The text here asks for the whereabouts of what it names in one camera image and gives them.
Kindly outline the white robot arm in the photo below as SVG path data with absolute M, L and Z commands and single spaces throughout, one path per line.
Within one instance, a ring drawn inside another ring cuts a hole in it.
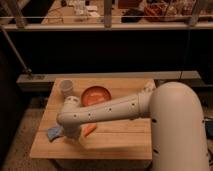
M 57 116 L 65 135 L 74 138 L 82 124 L 149 116 L 151 171 L 210 171 L 205 119 L 197 94 L 180 82 L 89 107 L 66 103 Z

